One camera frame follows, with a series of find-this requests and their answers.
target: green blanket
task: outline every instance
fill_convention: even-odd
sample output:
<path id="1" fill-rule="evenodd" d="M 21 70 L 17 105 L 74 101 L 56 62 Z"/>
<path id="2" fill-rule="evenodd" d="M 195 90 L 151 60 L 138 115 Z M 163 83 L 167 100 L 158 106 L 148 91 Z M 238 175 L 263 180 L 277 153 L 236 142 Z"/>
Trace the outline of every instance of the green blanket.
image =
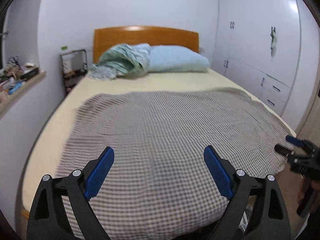
<path id="1" fill-rule="evenodd" d="M 148 72 L 150 45 L 129 46 L 118 44 L 105 51 L 97 64 L 88 69 L 88 76 L 97 79 L 112 79 L 117 76 L 140 77 Z"/>

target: drawer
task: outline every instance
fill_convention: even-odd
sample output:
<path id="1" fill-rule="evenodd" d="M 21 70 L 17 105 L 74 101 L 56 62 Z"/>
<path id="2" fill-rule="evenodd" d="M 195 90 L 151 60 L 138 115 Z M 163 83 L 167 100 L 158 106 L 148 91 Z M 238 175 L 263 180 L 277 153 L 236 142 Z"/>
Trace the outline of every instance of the drawer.
<path id="1" fill-rule="evenodd" d="M 274 94 L 283 102 L 288 100 L 290 88 L 268 75 L 265 76 L 263 88 L 269 90 L 270 93 Z"/>
<path id="2" fill-rule="evenodd" d="M 281 101 L 274 93 L 270 90 L 263 89 L 260 100 L 265 103 L 270 109 L 275 111 L 279 116 L 281 115 L 285 103 Z"/>

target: pillow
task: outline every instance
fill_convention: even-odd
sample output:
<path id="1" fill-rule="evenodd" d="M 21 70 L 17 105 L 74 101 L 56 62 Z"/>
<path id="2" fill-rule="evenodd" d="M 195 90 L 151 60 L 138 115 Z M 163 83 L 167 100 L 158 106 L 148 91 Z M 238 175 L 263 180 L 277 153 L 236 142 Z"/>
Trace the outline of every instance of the pillow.
<path id="1" fill-rule="evenodd" d="M 149 72 L 206 72 L 206 57 L 182 46 L 152 46 Z"/>

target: windowsill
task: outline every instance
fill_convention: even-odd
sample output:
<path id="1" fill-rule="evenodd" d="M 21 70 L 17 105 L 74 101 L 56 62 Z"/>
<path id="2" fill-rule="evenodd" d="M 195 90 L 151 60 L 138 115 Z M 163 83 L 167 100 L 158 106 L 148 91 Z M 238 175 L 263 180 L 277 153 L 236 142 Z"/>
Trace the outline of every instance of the windowsill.
<path id="1" fill-rule="evenodd" d="M 11 106 L 14 105 L 17 100 L 19 100 L 28 90 L 30 90 L 34 84 L 40 82 L 46 76 L 46 74 L 47 72 L 44 71 L 34 76 L 12 95 L 9 95 L 3 103 L 0 103 L 0 118 L 11 108 Z"/>

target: blue gripper pad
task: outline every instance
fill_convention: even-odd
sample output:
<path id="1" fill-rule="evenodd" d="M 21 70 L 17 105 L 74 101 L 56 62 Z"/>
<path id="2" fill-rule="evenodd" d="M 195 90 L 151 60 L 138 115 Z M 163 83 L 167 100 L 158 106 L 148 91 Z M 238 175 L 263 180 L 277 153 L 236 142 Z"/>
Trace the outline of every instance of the blue gripper pad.
<path id="1" fill-rule="evenodd" d="M 84 192 L 84 197 L 88 201 L 98 194 L 111 166 L 113 165 L 114 159 L 115 154 L 113 149 L 109 148 L 88 176 L 86 180 L 86 190 Z"/>
<path id="2" fill-rule="evenodd" d="M 220 194 L 230 200 L 233 197 L 231 178 L 228 176 L 210 147 L 204 149 L 204 162 L 207 165 Z"/>
<path id="3" fill-rule="evenodd" d="M 291 144 L 293 144 L 293 145 L 295 145 L 295 146 L 298 146 L 298 147 L 300 147 L 300 148 L 302 148 L 302 147 L 304 146 L 304 142 L 303 142 L 303 141 L 301 141 L 301 140 L 299 140 L 299 139 L 297 139 L 297 138 L 295 138 L 295 137 L 292 137 L 292 136 L 290 136 L 290 135 L 287 135 L 287 136 L 285 137 L 285 140 L 286 140 L 288 143 L 291 143 Z"/>

